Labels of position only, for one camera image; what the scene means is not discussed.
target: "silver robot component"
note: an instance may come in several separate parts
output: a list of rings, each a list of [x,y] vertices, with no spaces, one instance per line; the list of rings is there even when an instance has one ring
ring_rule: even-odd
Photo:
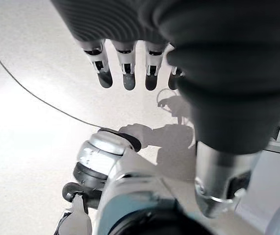
[[[167,44],[154,44],[145,42],[146,78],[145,87],[149,91],[156,88],[157,76],[163,60],[164,50]]]
[[[92,223],[84,211],[82,196],[76,194],[72,207],[63,212],[54,235],[91,235]]]
[[[93,134],[85,141],[77,156],[74,177],[84,187],[102,190],[109,172],[132,144],[118,135],[107,131]]]
[[[219,152],[198,142],[195,178],[196,201],[202,213],[215,218],[235,210],[249,186],[251,171],[260,155]]]
[[[225,213],[218,220],[205,219],[198,210],[193,183],[162,175],[155,165],[134,151],[129,140],[114,133],[99,131],[94,134],[83,144],[78,159],[79,164],[84,164],[85,170],[89,169],[86,174],[95,175],[95,172],[100,170],[102,172],[97,173],[107,177],[99,204],[93,203],[97,204],[97,207],[92,207],[98,209],[93,235],[120,234],[116,231],[122,228],[120,225],[126,225],[127,220],[133,225],[139,224],[137,218],[132,217],[139,212],[144,212],[138,217],[141,223],[150,221],[151,219],[146,219],[147,216],[153,214],[154,218],[158,212],[176,214],[179,219],[192,221],[193,225],[189,230],[198,229],[207,235],[220,235],[218,231],[225,231],[228,235],[236,234],[237,228],[228,226],[230,223],[248,226],[233,213]],[[66,187],[71,192],[70,196],[64,192],[65,199],[73,198],[74,209],[65,211],[55,235],[91,234],[90,220],[88,215],[83,214],[88,213],[84,207],[91,207],[91,191],[86,191],[87,185],[84,182],[81,185],[82,188],[73,185]]]
[[[112,77],[108,65],[108,57],[105,48],[105,40],[96,40],[92,42],[78,41],[82,49],[85,51],[90,63],[96,71],[100,84],[104,88],[112,86]]]

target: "robotic hand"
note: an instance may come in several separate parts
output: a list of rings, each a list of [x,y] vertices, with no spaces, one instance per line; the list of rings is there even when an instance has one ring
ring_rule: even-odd
[[[174,46],[167,60],[199,141],[196,200],[208,217],[234,208],[280,121],[280,1],[52,2],[103,87],[112,84],[104,39],[117,50],[127,90],[135,84],[137,40],[146,41],[148,90],[167,43]]]

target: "black cable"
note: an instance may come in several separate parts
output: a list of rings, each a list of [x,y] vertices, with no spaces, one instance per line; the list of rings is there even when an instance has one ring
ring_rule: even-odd
[[[23,86],[23,85],[12,75],[12,73],[7,69],[7,67],[2,63],[1,60],[0,60],[0,65],[1,65],[2,68],[10,75],[10,77],[12,77],[12,79],[15,80],[16,83],[18,83],[18,85],[19,85],[20,87],[22,87],[22,88],[23,88],[25,91],[27,91],[31,96],[35,97],[35,98],[38,99],[39,101],[42,101],[43,103],[47,104],[47,105],[50,106],[51,108],[53,108],[53,109],[55,109],[55,110],[57,110],[57,111],[59,111],[59,112],[65,114],[65,115],[67,115],[67,116],[69,116],[69,117],[71,117],[71,118],[73,118],[73,119],[75,119],[75,120],[77,120],[77,121],[80,121],[80,122],[82,122],[82,123],[84,123],[84,124],[91,125],[91,126],[95,126],[95,127],[99,127],[99,128],[103,128],[102,126],[98,126],[98,125],[95,125],[95,124],[92,124],[92,123],[83,121],[83,120],[81,120],[81,119],[79,119],[79,118],[77,118],[77,117],[75,117],[75,116],[72,116],[72,115],[70,115],[70,114],[68,114],[68,113],[66,113],[66,112],[64,112],[64,111],[62,111],[62,110],[60,110],[60,109],[58,109],[57,107],[55,107],[55,106],[53,106],[53,105],[47,103],[46,101],[44,101],[44,100],[41,99],[40,97],[38,97],[38,96],[36,96],[35,94],[33,94],[33,93],[32,93],[30,90],[28,90],[25,86]]]

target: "silver metal joint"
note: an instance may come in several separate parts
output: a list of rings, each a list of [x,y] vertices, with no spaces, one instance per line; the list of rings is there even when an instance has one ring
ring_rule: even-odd
[[[92,50],[98,51],[97,54],[86,53],[90,63],[93,65],[94,70],[97,73],[109,71],[108,57],[105,48],[105,40],[95,41],[95,44],[90,42],[80,42],[80,41],[78,41],[78,43],[86,52]]]
[[[119,64],[123,74],[134,74],[134,66],[135,66],[135,45],[133,46],[133,50],[130,53],[121,53],[117,51]],[[130,71],[126,71],[126,65],[130,65]]]
[[[126,139],[107,131],[100,131],[83,143],[78,162],[98,173],[108,175],[126,149],[133,149]]]
[[[157,76],[159,69],[161,67],[161,63],[163,61],[164,51],[160,52],[160,54],[151,54],[149,49],[146,48],[145,58],[146,58],[146,75],[154,75]],[[154,74],[151,74],[151,67],[154,68]]]
[[[198,143],[195,193],[203,215],[215,218],[235,210],[246,193],[259,155],[224,153]]]

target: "black rubber tip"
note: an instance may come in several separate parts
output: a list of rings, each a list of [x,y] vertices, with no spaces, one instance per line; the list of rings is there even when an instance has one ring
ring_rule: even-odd
[[[172,73],[170,73],[169,80],[168,80],[168,87],[171,90],[175,90],[178,88],[176,79],[177,79],[177,75],[173,75]]]
[[[83,187],[77,183],[67,183],[62,189],[62,196],[68,202],[72,202],[77,193],[83,193]]]
[[[135,87],[135,75],[134,74],[123,74],[124,77],[124,87],[128,90],[131,91]]]
[[[97,74],[102,87],[110,88],[112,86],[112,77],[110,70],[108,72],[101,72]]]
[[[122,132],[115,131],[115,130],[112,130],[112,129],[109,129],[109,128],[101,128],[98,131],[107,131],[107,132],[113,133],[117,136],[120,136],[122,138],[125,138],[127,141],[129,141],[132,144],[135,152],[140,151],[141,148],[142,148],[141,142],[136,137],[131,136],[127,133],[122,133]]]
[[[157,76],[155,75],[146,75],[145,77],[145,87],[149,91],[152,91],[156,88],[157,85]]]

